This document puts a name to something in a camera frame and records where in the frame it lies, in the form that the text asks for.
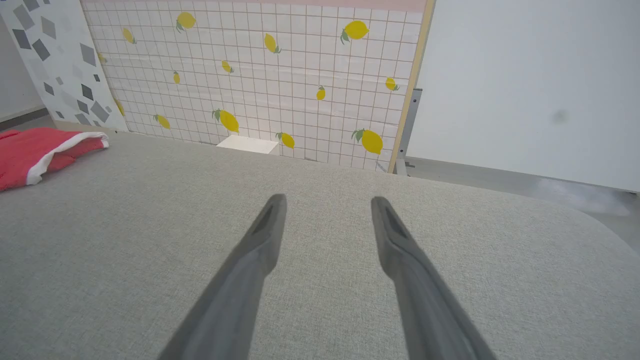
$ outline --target metal bracket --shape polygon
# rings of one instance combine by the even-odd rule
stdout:
[[[411,102],[409,102],[409,110],[406,113],[406,120],[404,121],[404,129],[400,136],[400,147],[398,148],[398,153],[396,155],[394,174],[397,175],[406,176],[404,157],[406,156],[406,148],[409,146],[409,138],[411,137],[411,131],[413,130],[413,123],[415,123],[415,115],[418,112],[418,105],[420,104],[421,96],[422,89],[413,89]]]

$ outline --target lemon print wallpaper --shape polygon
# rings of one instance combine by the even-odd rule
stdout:
[[[425,2],[296,2],[81,4],[130,131],[386,171]]]

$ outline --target gray floor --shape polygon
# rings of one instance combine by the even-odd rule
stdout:
[[[407,157],[409,176],[549,200],[591,215],[640,254],[640,199],[635,194],[544,177]]]
[[[28,130],[28,129],[33,129],[34,127],[53,127],[53,128],[55,128],[56,126],[54,125],[53,120],[51,119],[51,115],[46,115],[46,116],[43,116],[43,117],[38,117],[36,119],[29,120],[27,122],[24,122],[24,123],[16,125],[16,126],[12,126],[10,129],[18,130],[18,131],[25,131],[25,130]]]

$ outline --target white wall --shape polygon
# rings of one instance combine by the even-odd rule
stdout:
[[[640,190],[640,1],[438,0],[407,155]]]
[[[18,49],[13,44],[12,36],[13,33],[0,17],[0,122],[44,108]]]

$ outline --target white trim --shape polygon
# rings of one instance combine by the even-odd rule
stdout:
[[[39,183],[42,180],[42,174],[47,172],[47,168],[53,159],[54,154],[57,152],[63,152],[65,150],[69,150],[72,147],[76,146],[79,142],[88,138],[102,138],[102,146],[107,148],[109,147],[109,137],[105,133],[93,132],[93,133],[79,133],[67,141],[61,143],[57,148],[49,151],[45,156],[42,156],[40,161],[36,165],[33,165],[29,172],[27,173],[27,185],[34,185]]]

